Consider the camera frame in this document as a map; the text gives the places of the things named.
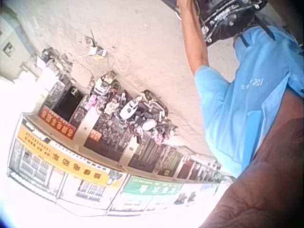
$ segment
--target barred window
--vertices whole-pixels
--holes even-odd
[[[20,161],[20,171],[32,179],[46,185],[52,166],[24,148]]]
[[[104,190],[104,186],[81,180],[76,196],[85,200],[100,202]]]

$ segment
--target light blue t-shirt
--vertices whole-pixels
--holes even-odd
[[[303,56],[297,42],[275,27],[271,39],[260,27],[235,43],[240,62],[235,80],[227,82],[208,66],[195,73],[206,141],[219,163],[238,177],[250,164],[269,132],[284,91],[303,97]]]

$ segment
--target concrete ground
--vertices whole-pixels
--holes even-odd
[[[118,80],[132,95],[149,89],[161,98],[192,150],[211,155],[180,21],[160,0],[11,0],[7,5],[17,13],[39,52],[52,46],[75,60],[73,77],[83,86],[92,75],[98,78],[114,67]],[[117,69],[113,55],[108,61],[84,56],[89,50],[84,36],[90,36],[90,30],[104,49],[129,59],[126,72]],[[238,67],[232,39],[219,41],[208,51],[210,65],[232,81]],[[125,68],[125,58],[116,56]]]

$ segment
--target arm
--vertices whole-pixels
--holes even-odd
[[[303,101],[287,90],[253,162],[200,228],[276,228],[290,219],[303,200],[303,124]]]
[[[209,65],[207,46],[201,32],[193,0],[178,0],[181,25],[190,70],[193,74],[202,65]]]

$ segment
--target person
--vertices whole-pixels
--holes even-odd
[[[304,74],[297,42],[252,27],[235,40],[227,82],[209,66],[193,0],[177,1],[186,56],[201,99],[206,141],[236,181],[202,228],[278,227],[303,211]]]

